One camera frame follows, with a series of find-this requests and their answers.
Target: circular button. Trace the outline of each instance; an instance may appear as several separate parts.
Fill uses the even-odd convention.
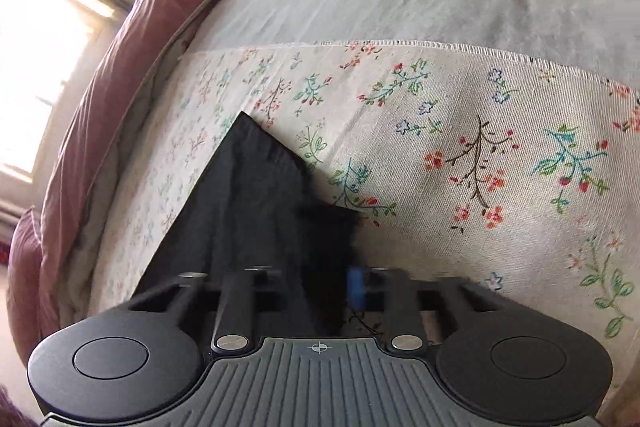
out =
[[[391,345],[401,351],[414,351],[422,347],[422,340],[415,335],[398,335],[391,340]]]
[[[74,355],[80,373],[98,380],[127,377],[145,365],[149,353],[143,344],[123,337],[107,337],[84,344]]]
[[[558,373],[566,363],[564,351],[537,337],[513,337],[494,346],[491,359],[498,369],[518,378],[537,380]]]
[[[248,343],[249,341],[242,335],[225,335],[218,339],[216,345],[219,349],[224,349],[225,351],[237,351],[246,347]]]

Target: mauve pillow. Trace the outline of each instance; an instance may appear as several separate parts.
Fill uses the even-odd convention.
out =
[[[69,126],[42,208],[38,324],[60,329],[56,286],[86,218],[95,177],[146,74],[207,0],[136,0],[98,65]]]
[[[9,399],[6,387],[0,385],[0,426],[38,427],[38,424],[20,411]]]
[[[6,310],[15,348],[26,366],[33,348],[40,342],[38,286],[42,243],[40,216],[30,208],[15,227],[9,255]]]

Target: blue object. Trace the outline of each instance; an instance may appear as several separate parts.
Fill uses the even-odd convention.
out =
[[[356,311],[365,309],[364,276],[360,268],[350,268],[347,272],[347,302]]]

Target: crosshair symbol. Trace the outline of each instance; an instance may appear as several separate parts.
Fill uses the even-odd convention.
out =
[[[326,344],[318,342],[317,344],[314,344],[313,346],[311,346],[311,349],[313,349],[316,353],[323,353],[324,351],[330,348]]]

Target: blue flower print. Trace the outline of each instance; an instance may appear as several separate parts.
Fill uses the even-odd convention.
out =
[[[402,120],[400,123],[396,124],[396,132],[400,133],[402,136],[404,136],[404,133],[409,130],[411,130],[411,127],[409,127],[409,122],[406,120]]]
[[[495,103],[504,103],[511,98],[511,94],[508,92],[496,91],[492,98]]]
[[[486,284],[487,288],[493,290],[494,292],[497,292],[498,290],[502,289],[502,279],[502,275],[500,275],[498,272],[491,272],[491,275],[484,280],[484,283]]]
[[[494,82],[495,84],[498,84],[498,86],[504,87],[504,81],[502,80],[502,70],[497,70],[496,68],[494,68],[493,70],[489,71],[486,79],[489,82]]]
[[[420,107],[418,107],[418,114],[420,116],[424,116],[425,114],[429,114],[431,112],[431,109],[436,107],[437,103],[438,103],[438,100],[425,100],[424,102],[422,102],[420,104]]]

